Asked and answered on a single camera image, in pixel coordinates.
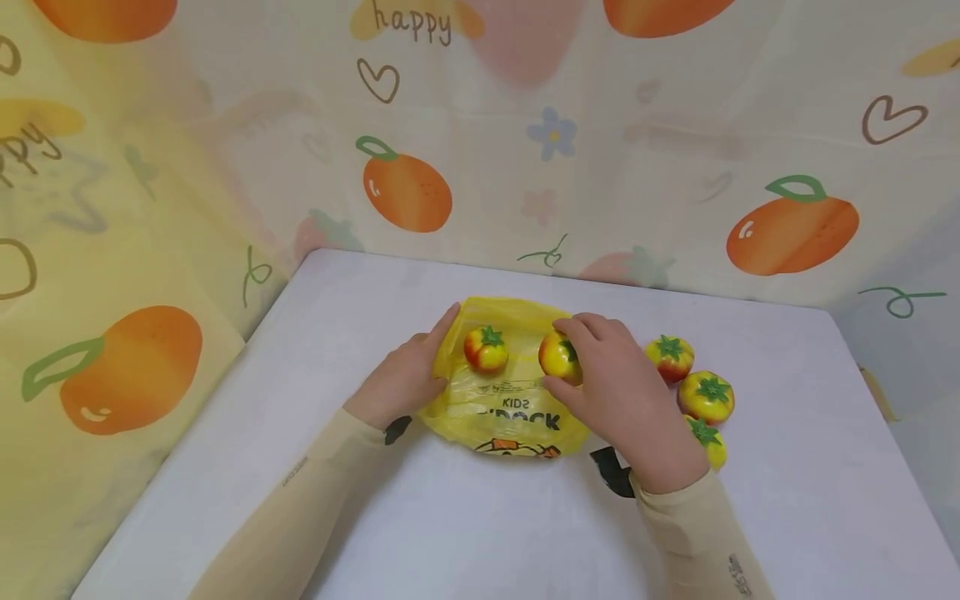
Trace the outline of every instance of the flower illustration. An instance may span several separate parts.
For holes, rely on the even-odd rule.
[[[527,192],[523,195],[523,208],[520,214],[537,219],[541,227],[546,227],[557,210],[555,199],[557,192],[545,189],[541,192]]]
[[[573,136],[577,134],[577,124],[569,119],[561,119],[552,107],[543,109],[543,125],[527,127],[527,136],[543,144],[540,157],[543,160],[553,158],[554,152],[564,156],[573,156]]]

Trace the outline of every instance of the red and yellow tomato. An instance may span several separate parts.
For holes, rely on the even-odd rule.
[[[685,415],[716,425],[730,418],[736,403],[730,382],[711,371],[692,372],[677,391]]]
[[[719,471],[727,463],[727,445],[724,444],[723,436],[715,427],[710,427],[704,420],[694,419],[690,415],[684,415],[686,423],[690,425],[690,431],[707,452],[707,460],[710,467]]]
[[[464,356],[474,371],[497,374],[507,366],[510,352],[503,342],[503,332],[493,327],[477,327],[464,340]]]
[[[570,385],[584,382],[584,372],[580,369],[577,350],[566,336],[556,329],[546,334],[540,342],[540,368],[548,375],[559,377]]]
[[[657,365],[657,371],[667,383],[677,383],[693,368],[693,346],[683,338],[661,335],[658,340],[647,344],[644,352]]]

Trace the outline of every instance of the cartoon print on bag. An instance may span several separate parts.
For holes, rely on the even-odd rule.
[[[534,456],[537,458],[558,458],[560,449],[554,445],[524,444],[516,440],[493,438],[474,448],[482,454],[500,454],[502,456]]]

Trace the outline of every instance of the white table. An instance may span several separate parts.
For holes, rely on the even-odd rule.
[[[956,597],[960,571],[840,332],[819,310],[314,252],[75,600],[183,598],[387,351],[467,296],[681,335],[737,409],[722,479],[779,600]],[[305,598],[662,598],[632,500],[587,455],[482,456],[415,423],[351,504]]]

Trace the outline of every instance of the beige sleeve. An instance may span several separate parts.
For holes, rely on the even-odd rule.
[[[773,600],[713,471],[685,490],[653,495],[631,475],[636,504],[663,555],[670,600]]]
[[[337,411],[220,551],[190,600],[298,600],[350,489],[384,449],[382,431]]]

